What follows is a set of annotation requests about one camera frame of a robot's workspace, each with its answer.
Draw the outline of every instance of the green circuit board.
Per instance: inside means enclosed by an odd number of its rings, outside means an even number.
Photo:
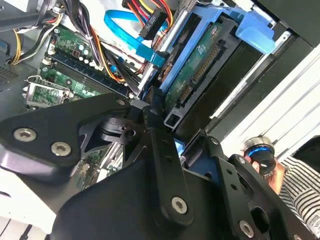
[[[58,97],[59,90],[36,86],[33,92],[32,101],[46,106],[54,106],[57,104]]]
[[[89,97],[93,97],[93,96],[97,96],[97,95],[101,94],[100,92],[97,92],[97,91],[93,90],[92,88],[85,86],[81,82],[78,82],[78,81],[60,73],[59,71],[55,70],[54,68],[50,69],[50,68],[47,68],[46,66],[44,66],[41,69],[40,76],[48,82],[51,82],[51,83],[57,84],[59,86],[70,89],[76,97],[75,100],[77,100],[79,98],[85,99],[85,98],[89,98]],[[44,84],[44,82],[41,80],[38,80],[37,83]],[[43,93],[42,94],[43,98],[49,98],[49,94],[47,94],[46,92],[42,92],[42,93]]]
[[[197,84],[209,61],[203,61],[204,57],[211,60],[218,54],[217,49],[213,49],[212,54],[209,50],[214,44],[214,40],[221,31],[220,23],[213,23],[204,33],[197,47],[193,50],[172,85],[165,94],[165,112],[168,113],[175,106],[177,101],[184,101],[193,90],[193,85]]]
[[[76,36],[69,29],[63,27],[56,28],[58,33],[56,33],[56,41],[54,43],[55,47],[61,49],[65,53],[68,53],[75,58],[83,57],[92,62],[93,55],[90,45],[84,41],[82,38]]]

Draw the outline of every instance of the hex bolt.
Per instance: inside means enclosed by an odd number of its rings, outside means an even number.
[[[13,136],[21,142],[31,142],[37,138],[37,133],[30,128],[19,128],[14,131]]]
[[[244,220],[241,220],[239,222],[239,226],[241,231],[250,239],[252,239],[255,236],[254,230],[252,229],[252,227],[249,225],[249,223],[247,223]]]
[[[154,115],[158,115],[157,110],[155,110],[155,109],[153,109],[153,108],[150,109],[150,112],[153,113]]]
[[[122,101],[121,99],[117,99],[116,102],[120,105],[125,105],[126,103]]]
[[[188,210],[186,202],[178,196],[175,196],[171,200],[173,209],[179,214],[185,214]]]
[[[299,237],[297,234],[293,235],[293,237],[294,237],[294,240],[302,240],[302,238]]]
[[[69,144],[58,141],[52,144],[51,151],[53,154],[59,157],[65,157],[68,156],[71,153],[71,147]]]
[[[239,162],[242,163],[242,164],[245,164],[246,160],[243,157],[239,157]]]
[[[215,145],[218,145],[219,142],[214,137],[211,137],[211,142],[213,142]]]

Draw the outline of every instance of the metal panel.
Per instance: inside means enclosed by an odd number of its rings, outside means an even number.
[[[24,63],[5,65],[9,58],[0,52],[0,120],[26,112],[25,99],[21,96],[25,80],[36,69]]]
[[[226,155],[249,138],[271,139],[281,162],[320,133],[320,46],[315,48],[222,141]]]
[[[309,0],[255,0],[263,9],[283,21],[314,48],[320,43],[320,1]]]
[[[21,11],[4,0],[0,0],[0,6],[3,8],[0,12],[0,32],[35,25],[38,20],[39,13],[36,11]],[[47,13],[43,21],[48,21],[52,18],[53,16]]]
[[[38,0],[5,0],[7,3],[25,12],[35,12],[37,10]]]

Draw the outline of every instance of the black wire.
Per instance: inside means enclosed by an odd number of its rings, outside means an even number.
[[[136,8],[136,6],[134,4],[131,4],[131,7],[136,11],[136,13],[139,15],[139,17],[141,18],[142,22],[144,24],[147,23],[146,19],[142,16],[142,14],[139,12],[139,10]]]
[[[109,62],[117,68],[117,71],[124,78],[125,82],[128,84],[129,88],[132,90],[134,94],[139,93],[139,80],[140,78],[136,76],[127,66],[125,66],[118,58],[116,58],[108,49],[106,49],[103,45],[103,52]]]
[[[147,13],[148,15],[152,15],[152,12],[149,12],[142,4],[139,0],[136,1],[136,3],[139,5],[140,8],[142,8],[144,10],[145,13]]]
[[[46,16],[46,13],[48,11],[48,7],[49,7],[49,4],[50,4],[50,1],[51,0],[43,0],[43,3],[42,3],[42,6],[41,6],[41,9],[40,9],[40,12],[39,12],[39,16],[38,16],[38,19],[35,23],[35,27],[38,27],[42,24],[42,22],[44,21],[45,19],[45,16]]]
[[[169,12],[167,11],[165,5],[163,5],[163,3],[162,3],[161,1],[159,1],[159,0],[154,0],[154,1],[155,1],[157,4],[159,4],[159,5],[161,6],[161,8],[162,8],[163,10],[165,10],[166,13],[167,13],[168,16],[169,16]]]
[[[18,36],[20,37],[20,42],[21,42],[21,50],[24,47],[24,43],[25,43],[25,36],[23,33],[18,33]]]
[[[90,26],[90,15],[88,12],[88,9],[79,2],[79,0],[61,0],[62,4],[64,5],[65,12],[70,18],[72,24],[74,27],[83,35],[90,44],[93,60],[97,65],[102,64],[102,59],[99,54],[99,46],[97,45],[95,39],[93,38],[92,29]]]
[[[2,230],[0,237],[4,234],[5,230],[7,229],[9,223],[11,222],[11,218],[9,219],[9,221],[7,222],[7,224],[5,225],[4,229]]]
[[[41,30],[40,35],[39,35],[37,41],[35,42],[34,46],[33,46],[29,51],[27,51],[27,52],[25,52],[24,54],[22,54],[22,55],[20,56],[20,59],[24,59],[24,58],[30,56],[31,54],[33,54],[33,53],[37,50],[38,46],[41,44],[41,41],[42,41],[42,39],[43,39],[43,37],[44,37],[44,34],[45,34],[46,31],[48,31],[51,27],[52,27],[52,26],[46,26],[46,27],[44,27],[44,28]]]

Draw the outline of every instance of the power supply cable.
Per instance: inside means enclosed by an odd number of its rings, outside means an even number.
[[[38,19],[34,25],[35,27],[39,27],[42,24],[43,20],[45,19],[46,13],[50,5],[50,1],[51,0],[43,0]]]
[[[127,5],[130,8],[130,10],[133,12],[133,14],[136,16],[136,18],[139,20],[141,26],[144,27],[146,23],[143,21],[143,17],[141,16],[141,14],[139,14],[139,12],[135,10],[130,3],[128,3]]]

